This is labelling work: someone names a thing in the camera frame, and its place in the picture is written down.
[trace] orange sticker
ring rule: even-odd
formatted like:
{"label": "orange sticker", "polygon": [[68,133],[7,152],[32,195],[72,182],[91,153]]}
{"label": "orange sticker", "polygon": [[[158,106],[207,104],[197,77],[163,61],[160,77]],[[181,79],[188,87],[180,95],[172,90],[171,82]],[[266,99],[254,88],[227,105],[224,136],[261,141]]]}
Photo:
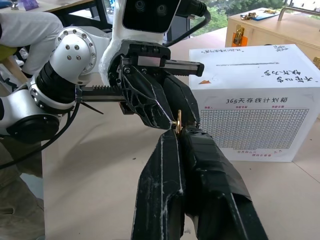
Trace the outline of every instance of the orange sticker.
{"label": "orange sticker", "polygon": [[199,84],[210,84],[211,82],[209,80],[203,80],[202,82],[200,82]]}
{"label": "orange sticker", "polygon": [[248,38],[243,36],[242,37],[242,41],[240,45],[234,44],[234,40],[236,38],[236,33],[233,33],[233,37],[232,37],[232,44],[231,47],[245,47],[248,44]]}

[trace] printed grid table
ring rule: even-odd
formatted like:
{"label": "printed grid table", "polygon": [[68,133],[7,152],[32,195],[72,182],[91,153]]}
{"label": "printed grid table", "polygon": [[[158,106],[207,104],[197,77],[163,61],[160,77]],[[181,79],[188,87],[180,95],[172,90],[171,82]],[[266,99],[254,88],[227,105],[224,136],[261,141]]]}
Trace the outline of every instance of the printed grid table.
{"label": "printed grid table", "polygon": [[219,148],[289,149],[309,109],[201,110],[200,128]]}

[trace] white cardboard box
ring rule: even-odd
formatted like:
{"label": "white cardboard box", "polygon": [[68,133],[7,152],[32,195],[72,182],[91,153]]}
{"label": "white cardboard box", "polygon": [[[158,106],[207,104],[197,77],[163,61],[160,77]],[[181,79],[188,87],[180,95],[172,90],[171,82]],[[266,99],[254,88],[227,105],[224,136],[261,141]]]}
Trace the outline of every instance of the white cardboard box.
{"label": "white cardboard box", "polygon": [[231,161],[291,162],[320,112],[320,71],[294,45],[190,50],[200,128]]}

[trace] white table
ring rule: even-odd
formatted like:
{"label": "white table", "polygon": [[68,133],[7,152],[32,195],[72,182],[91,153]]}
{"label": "white table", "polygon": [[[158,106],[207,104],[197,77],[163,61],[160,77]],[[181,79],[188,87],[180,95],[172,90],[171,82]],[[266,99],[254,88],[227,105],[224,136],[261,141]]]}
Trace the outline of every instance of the white table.
{"label": "white table", "polygon": [[[55,12],[58,10],[71,8],[76,5],[94,2],[95,0],[37,0],[39,7],[29,10],[28,12]],[[25,12],[23,7],[19,10],[11,10],[10,7],[0,9],[0,14],[2,13],[14,13],[14,12]]]}
{"label": "white table", "polygon": [[[189,49],[221,48],[224,39],[212,32],[182,41],[171,47],[171,58],[188,60]],[[81,107],[43,152],[46,240],[130,239],[138,179],[164,131],[144,126],[137,115],[122,115],[117,103],[92,105],[105,114]],[[319,238],[319,142],[320,121],[295,162],[233,162],[270,240]],[[185,230],[191,234],[183,240],[196,239],[188,217]]]}

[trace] wooden table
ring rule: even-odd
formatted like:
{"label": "wooden table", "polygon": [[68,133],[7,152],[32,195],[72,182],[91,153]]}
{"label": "wooden table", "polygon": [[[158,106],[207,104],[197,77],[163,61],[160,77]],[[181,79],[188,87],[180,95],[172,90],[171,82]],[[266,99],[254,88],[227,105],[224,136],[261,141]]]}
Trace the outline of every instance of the wooden table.
{"label": "wooden table", "polygon": [[[29,10],[28,12],[56,12],[66,8],[72,8],[81,4],[94,3],[95,0],[37,0],[39,7]],[[19,10],[11,10],[10,7],[0,9],[0,14],[2,13],[13,13],[13,12],[25,12],[26,10],[23,7],[20,7]]]}
{"label": "wooden table", "polygon": [[[225,31],[184,40],[171,47],[171,58],[188,60],[189,49],[224,47]],[[144,126],[137,115],[122,115],[117,103],[92,105],[104,115],[81,107],[43,152],[46,240],[131,237],[138,179],[164,131]],[[319,142],[317,121],[294,162],[233,162],[270,240],[319,238]],[[188,217],[185,231],[182,240],[196,239]]]}

